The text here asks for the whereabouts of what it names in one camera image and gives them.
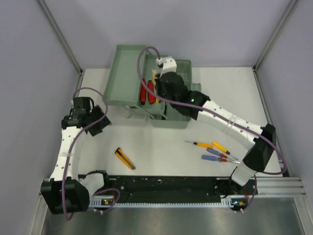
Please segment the green toolbox with clear lid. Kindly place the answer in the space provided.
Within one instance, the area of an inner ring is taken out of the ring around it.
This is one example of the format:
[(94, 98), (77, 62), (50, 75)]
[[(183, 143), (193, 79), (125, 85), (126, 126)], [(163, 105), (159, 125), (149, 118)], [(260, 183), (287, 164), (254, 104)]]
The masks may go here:
[(144, 51), (144, 45), (117, 45), (110, 74), (104, 90), (108, 105), (120, 106), (130, 115), (147, 115), (154, 127), (185, 129), (191, 119), (183, 116), (171, 105), (157, 101), (138, 79), (140, 68), (149, 89), (156, 91), (156, 76), (161, 72), (157, 55)]

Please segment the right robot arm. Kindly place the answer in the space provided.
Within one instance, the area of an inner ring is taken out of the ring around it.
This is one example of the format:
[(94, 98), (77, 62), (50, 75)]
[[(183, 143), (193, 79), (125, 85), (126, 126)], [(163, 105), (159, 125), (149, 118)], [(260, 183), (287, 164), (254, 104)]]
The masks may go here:
[(158, 74), (155, 78), (157, 95), (180, 114), (206, 123), (240, 143), (248, 152), (235, 168), (228, 181), (232, 193), (241, 193), (257, 172), (263, 172), (276, 148), (276, 129), (267, 124), (252, 124), (228, 112), (211, 98), (187, 88), (183, 78), (175, 72)]

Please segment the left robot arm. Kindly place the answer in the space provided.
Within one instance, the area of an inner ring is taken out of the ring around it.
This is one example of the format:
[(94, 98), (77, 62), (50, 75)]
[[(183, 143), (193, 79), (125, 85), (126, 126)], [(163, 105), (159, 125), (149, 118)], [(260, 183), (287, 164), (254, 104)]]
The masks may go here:
[(54, 170), (41, 184), (41, 194), (52, 214), (85, 212), (95, 192), (106, 194), (111, 183), (105, 170), (94, 170), (79, 180), (79, 161), (84, 139), (110, 125), (101, 107), (90, 97), (76, 97), (69, 115), (61, 121), (62, 141)]

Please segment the yellow handled screwdriver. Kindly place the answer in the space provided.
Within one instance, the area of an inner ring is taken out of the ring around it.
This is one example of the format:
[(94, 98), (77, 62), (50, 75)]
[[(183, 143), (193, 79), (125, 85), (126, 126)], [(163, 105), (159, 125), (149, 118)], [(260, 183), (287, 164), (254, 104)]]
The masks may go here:
[(212, 142), (212, 145), (214, 147), (216, 147), (217, 149), (219, 149), (220, 151), (222, 151), (223, 153), (227, 154), (227, 155), (230, 155), (230, 152), (224, 147), (222, 146), (221, 144), (219, 144), (218, 142), (216, 141), (213, 141)]

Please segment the red handled pliers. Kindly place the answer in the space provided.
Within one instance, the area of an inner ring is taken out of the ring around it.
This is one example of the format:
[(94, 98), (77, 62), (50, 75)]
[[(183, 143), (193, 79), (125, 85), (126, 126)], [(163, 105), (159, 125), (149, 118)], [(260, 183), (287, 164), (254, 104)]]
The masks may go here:
[[(149, 80), (146, 82), (146, 80), (143, 78), (143, 82), (147, 85), (147, 87), (151, 90), (154, 91), (154, 84), (152, 80)], [(156, 98), (151, 95), (149, 92), (147, 92), (147, 89), (141, 85), (140, 87), (140, 94), (139, 94), (139, 101), (141, 105), (145, 105), (146, 102), (148, 101), (150, 104), (154, 104), (156, 102)]]

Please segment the yellow black utility knife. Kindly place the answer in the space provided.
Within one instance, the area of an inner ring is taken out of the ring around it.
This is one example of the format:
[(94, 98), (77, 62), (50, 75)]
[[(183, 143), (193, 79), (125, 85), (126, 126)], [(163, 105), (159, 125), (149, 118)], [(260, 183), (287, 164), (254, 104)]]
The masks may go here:
[(135, 170), (136, 167), (133, 164), (133, 162), (123, 153), (122, 149), (119, 147), (115, 151), (115, 155), (118, 157), (118, 159), (124, 163), (129, 169)]

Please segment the small black handled hammer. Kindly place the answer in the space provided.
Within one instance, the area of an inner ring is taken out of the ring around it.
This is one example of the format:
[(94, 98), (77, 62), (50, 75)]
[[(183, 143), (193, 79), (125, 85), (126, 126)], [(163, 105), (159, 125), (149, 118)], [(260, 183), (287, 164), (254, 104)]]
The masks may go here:
[(167, 116), (167, 103), (164, 104), (164, 113), (162, 115), (162, 120), (168, 120), (168, 116)]

